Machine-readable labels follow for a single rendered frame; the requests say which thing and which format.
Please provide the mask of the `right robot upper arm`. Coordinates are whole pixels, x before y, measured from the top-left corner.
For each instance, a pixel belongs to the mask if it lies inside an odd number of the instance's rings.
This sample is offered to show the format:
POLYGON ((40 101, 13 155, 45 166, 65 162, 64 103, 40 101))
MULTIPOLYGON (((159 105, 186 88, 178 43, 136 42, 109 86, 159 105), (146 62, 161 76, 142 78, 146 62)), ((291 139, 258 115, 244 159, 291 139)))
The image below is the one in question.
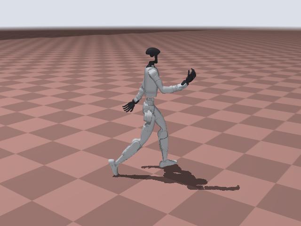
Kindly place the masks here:
POLYGON ((160 90, 161 93, 165 94, 163 91, 162 91, 162 88, 164 87, 162 85, 162 80, 160 79, 159 75, 158 75, 158 72, 155 70, 155 69, 151 69, 148 71, 149 73, 149 76, 151 79, 153 79, 153 81, 155 82, 155 84, 157 85, 158 89, 160 90))

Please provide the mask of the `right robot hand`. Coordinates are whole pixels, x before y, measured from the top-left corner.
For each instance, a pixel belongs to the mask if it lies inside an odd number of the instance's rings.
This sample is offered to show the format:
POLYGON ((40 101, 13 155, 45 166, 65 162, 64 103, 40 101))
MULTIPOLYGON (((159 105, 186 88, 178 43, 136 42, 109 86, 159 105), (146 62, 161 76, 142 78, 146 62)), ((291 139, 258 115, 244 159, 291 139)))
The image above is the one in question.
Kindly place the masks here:
MULTIPOLYGON (((192 69, 192 68, 191 68, 192 69)), ((185 83, 187 83, 187 85, 189 85, 189 82, 193 81, 193 79, 196 77, 196 73, 195 70, 192 69, 192 72, 190 73, 190 71, 188 70, 188 77, 186 78, 186 80, 184 80, 181 85, 184 85, 185 83)))

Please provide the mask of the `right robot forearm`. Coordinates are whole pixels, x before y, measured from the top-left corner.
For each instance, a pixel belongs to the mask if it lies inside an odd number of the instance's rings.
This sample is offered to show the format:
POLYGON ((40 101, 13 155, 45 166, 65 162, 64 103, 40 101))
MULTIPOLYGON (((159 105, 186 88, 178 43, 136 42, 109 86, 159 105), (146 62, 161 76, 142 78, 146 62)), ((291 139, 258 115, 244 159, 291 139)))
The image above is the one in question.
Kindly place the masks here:
POLYGON ((180 83, 180 84, 174 85, 174 86, 163 87, 162 91, 164 93, 173 93, 173 92, 176 92, 176 91, 181 91, 182 89, 187 88, 187 86, 188 86, 187 83, 185 83, 184 85, 181 85, 181 83, 180 83))

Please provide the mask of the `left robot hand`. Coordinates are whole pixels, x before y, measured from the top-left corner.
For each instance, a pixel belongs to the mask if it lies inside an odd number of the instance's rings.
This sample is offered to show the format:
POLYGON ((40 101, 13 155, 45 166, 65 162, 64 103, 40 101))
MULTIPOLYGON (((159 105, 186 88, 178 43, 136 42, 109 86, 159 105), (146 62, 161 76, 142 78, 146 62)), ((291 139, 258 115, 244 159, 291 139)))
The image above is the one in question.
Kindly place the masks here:
POLYGON ((139 100, 137 101, 137 102, 135 102, 134 101, 134 99, 132 100, 132 102, 129 102, 128 104, 126 104, 125 106, 123 106, 123 107, 125 107, 125 108, 123 108, 123 109, 125 109, 124 111, 126 111, 126 112, 128 112, 128 111, 130 111, 130 109, 131 109, 131 111, 130 112, 132 112, 132 110, 133 110, 133 108, 134 108, 134 106, 135 106, 135 104, 137 104, 139 102, 139 100), (127 106, 128 105, 128 106, 127 106), (127 107, 126 107, 127 106, 127 107), (127 109, 126 109, 127 108, 127 109), (129 110, 128 110, 129 109, 129 110))

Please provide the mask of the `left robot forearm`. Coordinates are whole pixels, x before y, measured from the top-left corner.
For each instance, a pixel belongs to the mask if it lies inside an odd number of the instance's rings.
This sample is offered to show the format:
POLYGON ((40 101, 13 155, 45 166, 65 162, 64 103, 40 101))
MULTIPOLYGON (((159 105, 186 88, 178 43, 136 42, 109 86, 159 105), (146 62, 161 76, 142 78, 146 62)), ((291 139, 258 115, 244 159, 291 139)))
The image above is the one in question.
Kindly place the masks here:
POLYGON ((137 102, 138 100, 142 99, 143 95, 144 95, 144 89, 141 86, 138 95, 136 95, 136 97, 134 98, 134 101, 137 102))

